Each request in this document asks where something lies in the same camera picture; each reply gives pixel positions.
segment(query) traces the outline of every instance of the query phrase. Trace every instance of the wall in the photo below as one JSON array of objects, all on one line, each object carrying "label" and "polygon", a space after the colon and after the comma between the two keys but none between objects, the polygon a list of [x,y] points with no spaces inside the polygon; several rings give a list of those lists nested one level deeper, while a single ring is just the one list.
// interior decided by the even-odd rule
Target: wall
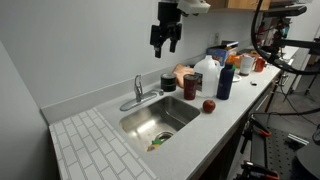
[{"label": "wall", "polygon": [[182,18],[176,53],[149,45],[155,0],[2,0],[0,39],[39,107],[201,55],[211,33],[248,41],[252,12]]},{"label": "wall", "polygon": [[312,3],[305,4],[305,6],[307,6],[307,12],[291,18],[288,39],[313,41],[320,25],[317,20],[317,17],[320,16],[320,1],[313,0]]},{"label": "wall", "polygon": [[0,41],[0,179],[54,179],[48,128]]}]

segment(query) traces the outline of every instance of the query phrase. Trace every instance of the red apple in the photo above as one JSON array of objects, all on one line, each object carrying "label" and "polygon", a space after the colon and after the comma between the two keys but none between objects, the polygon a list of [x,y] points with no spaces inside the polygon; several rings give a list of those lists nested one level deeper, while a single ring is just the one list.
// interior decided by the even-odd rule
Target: red apple
[{"label": "red apple", "polygon": [[202,104],[202,108],[204,112],[211,113],[216,108],[216,103],[211,99],[205,100]]}]

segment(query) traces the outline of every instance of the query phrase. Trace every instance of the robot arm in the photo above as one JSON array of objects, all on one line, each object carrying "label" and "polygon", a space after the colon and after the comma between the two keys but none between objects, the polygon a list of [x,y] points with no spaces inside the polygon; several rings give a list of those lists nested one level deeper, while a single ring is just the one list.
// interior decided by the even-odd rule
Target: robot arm
[{"label": "robot arm", "polygon": [[155,50],[155,57],[161,58],[163,43],[170,39],[170,52],[175,52],[177,42],[181,39],[181,15],[207,13],[210,5],[204,0],[163,0],[158,3],[158,25],[152,25],[150,44]]}]

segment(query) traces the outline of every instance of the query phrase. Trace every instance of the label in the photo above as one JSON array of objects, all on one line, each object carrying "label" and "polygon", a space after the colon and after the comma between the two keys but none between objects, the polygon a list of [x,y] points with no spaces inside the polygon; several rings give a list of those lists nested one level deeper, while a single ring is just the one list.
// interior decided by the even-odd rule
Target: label
[{"label": "label", "polygon": [[197,90],[202,92],[202,77],[203,77],[203,74],[197,73],[197,72],[195,72],[194,74],[199,77]]}]

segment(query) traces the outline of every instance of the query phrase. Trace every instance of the stainless steel sink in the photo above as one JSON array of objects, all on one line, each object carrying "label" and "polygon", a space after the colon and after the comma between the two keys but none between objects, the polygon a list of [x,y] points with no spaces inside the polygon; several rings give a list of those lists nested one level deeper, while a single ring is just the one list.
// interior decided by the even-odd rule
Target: stainless steel sink
[{"label": "stainless steel sink", "polygon": [[143,151],[156,137],[169,139],[200,114],[199,109],[174,97],[165,97],[120,121],[120,126]]}]

